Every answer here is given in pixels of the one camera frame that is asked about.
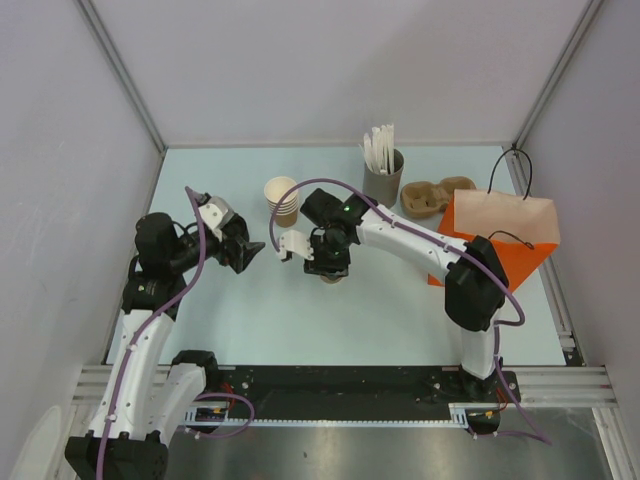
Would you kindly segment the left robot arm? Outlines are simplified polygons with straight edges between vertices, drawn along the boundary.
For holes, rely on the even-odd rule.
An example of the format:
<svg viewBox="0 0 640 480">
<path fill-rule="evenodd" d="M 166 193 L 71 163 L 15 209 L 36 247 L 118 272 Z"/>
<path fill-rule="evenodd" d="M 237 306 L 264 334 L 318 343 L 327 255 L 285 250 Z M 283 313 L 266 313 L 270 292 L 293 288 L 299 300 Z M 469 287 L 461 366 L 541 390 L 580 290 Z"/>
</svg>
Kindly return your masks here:
<svg viewBox="0 0 640 480">
<path fill-rule="evenodd" d="M 161 479 L 169 445 L 196 399 L 214 397 L 221 373 L 210 351 L 183 350 L 164 385 L 153 382 L 164 345 L 190 282 L 215 259 L 240 274 L 263 249 L 250 239 L 245 220 L 212 204 L 198 209 L 196 231 L 178 233 L 166 213 L 136 224 L 136 256 L 122 296 L 120 340 L 105 392 L 88 431 L 72 436 L 65 459 L 81 479 Z"/>
</svg>

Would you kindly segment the orange paper bag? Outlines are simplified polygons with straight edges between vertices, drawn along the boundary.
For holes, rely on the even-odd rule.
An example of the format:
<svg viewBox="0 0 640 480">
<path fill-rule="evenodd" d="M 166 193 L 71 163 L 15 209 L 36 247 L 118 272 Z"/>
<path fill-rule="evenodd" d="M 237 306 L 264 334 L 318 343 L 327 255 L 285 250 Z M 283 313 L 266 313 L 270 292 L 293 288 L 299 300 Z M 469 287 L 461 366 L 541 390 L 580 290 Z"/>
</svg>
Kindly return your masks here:
<svg viewBox="0 0 640 480">
<path fill-rule="evenodd" d="M 438 231 L 470 241 L 481 236 L 494 246 L 506 272 L 509 289 L 516 291 L 561 242 L 555 203 L 515 195 L 489 185 L 456 190 Z"/>
</svg>

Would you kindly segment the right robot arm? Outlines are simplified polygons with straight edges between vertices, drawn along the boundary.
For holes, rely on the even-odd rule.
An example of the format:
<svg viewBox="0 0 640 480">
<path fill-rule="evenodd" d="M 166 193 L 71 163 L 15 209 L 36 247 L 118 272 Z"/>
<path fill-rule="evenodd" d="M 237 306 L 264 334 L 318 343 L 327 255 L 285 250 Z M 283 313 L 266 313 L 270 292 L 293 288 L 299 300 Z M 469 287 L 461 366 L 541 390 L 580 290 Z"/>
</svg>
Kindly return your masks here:
<svg viewBox="0 0 640 480">
<path fill-rule="evenodd" d="M 491 242 L 463 241 L 399 221 L 386 207 L 356 194 L 346 201 L 318 188 L 301 213 L 312 222 L 311 258 L 304 272 L 328 282 L 349 275 L 350 247 L 376 248 L 425 270 L 444 286 L 444 311 L 461 329 L 460 382 L 473 401 L 494 394 L 496 315 L 504 306 L 507 275 Z"/>
</svg>

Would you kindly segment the single brown paper cup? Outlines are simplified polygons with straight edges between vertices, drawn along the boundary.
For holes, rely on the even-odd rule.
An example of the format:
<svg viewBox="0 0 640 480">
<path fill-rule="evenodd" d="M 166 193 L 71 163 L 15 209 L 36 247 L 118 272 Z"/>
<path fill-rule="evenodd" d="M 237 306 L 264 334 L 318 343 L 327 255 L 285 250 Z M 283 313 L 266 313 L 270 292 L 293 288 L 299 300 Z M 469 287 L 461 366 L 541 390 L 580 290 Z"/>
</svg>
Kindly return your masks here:
<svg viewBox="0 0 640 480">
<path fill-rule="evenodd" d="M 341 273 L 322 274 L 320 279 L 327 284 L 337 284 L 344 276 Z"/>
</svg>

